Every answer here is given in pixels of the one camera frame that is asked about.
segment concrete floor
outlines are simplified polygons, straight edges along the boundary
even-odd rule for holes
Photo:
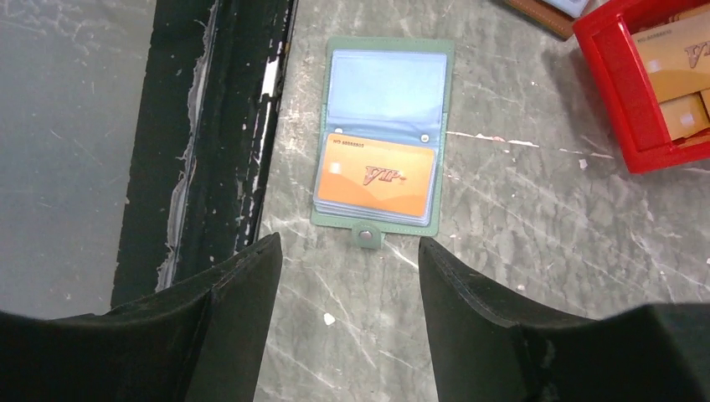
[[[473,269],[594,318],[710,299],[710,161],[630,175],[574,39],[491,1],[300,0],[262,222],[285,261],[256,400],[436,400],[418,239],[360,250],[309,222],[333,35],[456,41],[436,239]]]
[[[108,311],[155,2],[0,0],[0,308]]]

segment black metal frame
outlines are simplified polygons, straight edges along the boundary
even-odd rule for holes
[[[257,239],[295,3],[157,1],[113,307]]]

